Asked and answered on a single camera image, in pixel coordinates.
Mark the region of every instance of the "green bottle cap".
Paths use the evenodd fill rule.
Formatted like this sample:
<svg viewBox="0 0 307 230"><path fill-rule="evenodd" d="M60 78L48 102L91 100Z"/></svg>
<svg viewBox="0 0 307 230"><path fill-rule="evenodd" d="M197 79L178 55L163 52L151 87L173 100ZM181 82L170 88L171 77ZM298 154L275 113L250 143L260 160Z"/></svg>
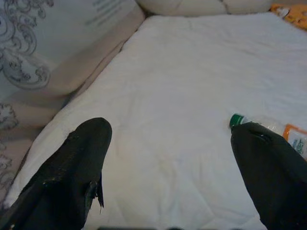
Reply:
<svg viewBox="0 0 307 230"><path fill-rule="evenodd" d="M240 125L244 116L241 114L233 114L230 122L229 122L229 127L232 128L233 126Z"/></svg>

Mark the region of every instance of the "plastic bottle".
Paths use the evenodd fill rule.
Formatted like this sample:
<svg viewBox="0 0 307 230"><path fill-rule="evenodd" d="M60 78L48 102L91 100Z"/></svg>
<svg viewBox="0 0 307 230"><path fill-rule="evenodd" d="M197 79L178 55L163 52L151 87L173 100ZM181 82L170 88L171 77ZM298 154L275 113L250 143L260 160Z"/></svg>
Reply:
<svg viewBox="0 0 307 230"><path fill-rule="evenodd" d="M240 114L234 114L229 126L237 126L247 122L256 122L268 128L269 130L283 136L286 141L307 160L307 131L300 129L292 124L286 124L266 116L246 117Z"/></svg>

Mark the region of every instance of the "white bedsheet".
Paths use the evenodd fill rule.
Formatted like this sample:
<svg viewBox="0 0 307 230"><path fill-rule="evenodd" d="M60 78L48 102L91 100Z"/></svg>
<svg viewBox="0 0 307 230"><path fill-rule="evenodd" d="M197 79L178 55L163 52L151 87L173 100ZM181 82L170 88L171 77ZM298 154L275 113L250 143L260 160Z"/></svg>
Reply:
<svg viewBox="0 0 307 230"><path fill-rule="evenodd" d="M6 204L71 131L101 116L113 128L105 209L94 202L85 229L265 229L232 153L235 112L307 128L306 32L271 13L149 18L39 135Z"/></svg>

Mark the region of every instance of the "pillow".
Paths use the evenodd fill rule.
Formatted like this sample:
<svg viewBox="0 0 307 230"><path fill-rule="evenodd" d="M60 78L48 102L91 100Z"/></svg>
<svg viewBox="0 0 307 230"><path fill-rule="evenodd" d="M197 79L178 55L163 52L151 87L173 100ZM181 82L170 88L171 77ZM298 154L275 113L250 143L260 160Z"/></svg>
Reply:
<svg viewBox="0 0 307 230"><path fill-rule="evenodd" d="M230 14L260 13L269 11L272 0L223 0Z"/></svg>
<svg viewBox="0 0 307 230"><path fill-rule="evenodd" d="M292 23L294 26L307 30L307 4L303 5L283 5L273 4L271 11Z"/></svg>
<svg viewBox="0 0 307 230"><path fill-rule="evenodd" d="M226 14L220 0L137 0L146 10L173 16L201 16Z"/></svg>
<svg viewBox="0 0 307 230"><path fill-rule="evenodd" d="M267 12L272 0L137 0L146 10L162 15L201 16Z"/></svg>
<svg viewBox="0 0 307 230"><path fill-rule="evenodd" d="M41 129L143 20L134 0L0 1L0 209Z"/></svg>

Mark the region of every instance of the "white quilted comforter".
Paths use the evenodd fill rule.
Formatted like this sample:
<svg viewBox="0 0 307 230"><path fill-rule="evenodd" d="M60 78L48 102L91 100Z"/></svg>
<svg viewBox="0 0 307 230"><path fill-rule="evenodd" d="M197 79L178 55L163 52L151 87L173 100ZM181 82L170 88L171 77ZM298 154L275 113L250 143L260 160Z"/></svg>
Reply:
<svg viewBox="0 0 307 230"><path fill-rule="evenodd" d="M306 32L271 13L151 17L43 130L6 204L71 131L101 116L113 127L105 208L94 202L85 229L265 229L232 153L235 112L307 128Z"/></svg>

